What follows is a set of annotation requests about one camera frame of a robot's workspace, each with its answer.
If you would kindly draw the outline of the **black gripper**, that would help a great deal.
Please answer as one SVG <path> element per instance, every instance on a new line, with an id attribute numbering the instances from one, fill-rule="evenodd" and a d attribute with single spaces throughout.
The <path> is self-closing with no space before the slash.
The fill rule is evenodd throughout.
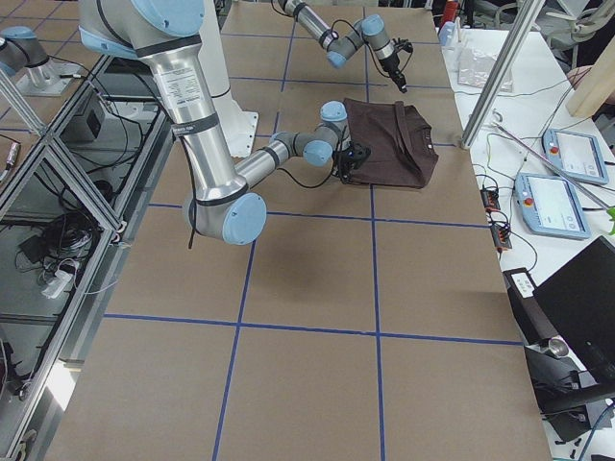
<path id="1" fill-rule="evenodd" d="M 344 184 L 349 184 L 351 182 L 350 177 L 351 171 L 353 170 L 347 160 L 347 152 L 350 144 L 345 149 L 335 152 L 335 175 Z"/>
<path id="2" fill-rule="evenodd" d="M 400 70 L 400 60 L 393 45 L 386 45 L 381 50 L 381 68 L 402 93 L 407 93 L 406 77 Z"/>

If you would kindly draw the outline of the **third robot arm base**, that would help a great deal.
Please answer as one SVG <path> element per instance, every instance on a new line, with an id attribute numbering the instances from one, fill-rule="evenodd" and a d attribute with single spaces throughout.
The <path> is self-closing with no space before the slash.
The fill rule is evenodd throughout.
<path id="1" fill-rule="evenodd" d="M 25 96 L 59 97 L 82 77 L 78 64 L 54 61 L 34 31 L 25 26 L 1 31 L 1 70 L 10 78 L 25 71 L 16 84 Z"/>

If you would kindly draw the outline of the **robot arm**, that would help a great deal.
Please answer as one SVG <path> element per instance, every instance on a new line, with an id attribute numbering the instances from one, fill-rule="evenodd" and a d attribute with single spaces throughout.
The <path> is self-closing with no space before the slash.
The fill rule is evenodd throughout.
<path id="1" fill-rule="evenodd" d="M 379 14 L 372 14 L 350 23 L 343 19 L 333 22 L 344 23 L 350 30 L 342 36 L 334 26 L 328 25 L 305 1 L 278 1 L 277 10 L 271 1 L 273 10 L 277 13 L 292 17 L 306 32 L 314 38 L 326 52 L 329 63 L 334 68 L 341 68 L 361 48 L 369 50 L 373 62 L 380 66 L 379 72 L 388 78 L 402 92 L 407 92 L 405 67 L 401 65 L 399 53 L 406 52 L 409 57 L 413 54 L 413 45 L 408 39 L 391 38 L 385 29 L 384 21 Z"/>
<path id="2" fill-rule="evenodd" d="M 233 162 L 198 58 L 203 2 L 82 1 L 79 15 L 86 48 L 150 68 L 190 165 L 192 194 L 184 205 L 185 219 L 201 235 L 232 245 L 253 242 L 267 216 L 253 186 L 290 158 L 338 165 L 353 147 L 345 107 L 331 101 L 321 108 L 313 132 L 277 133 L 267 146 Z"/>

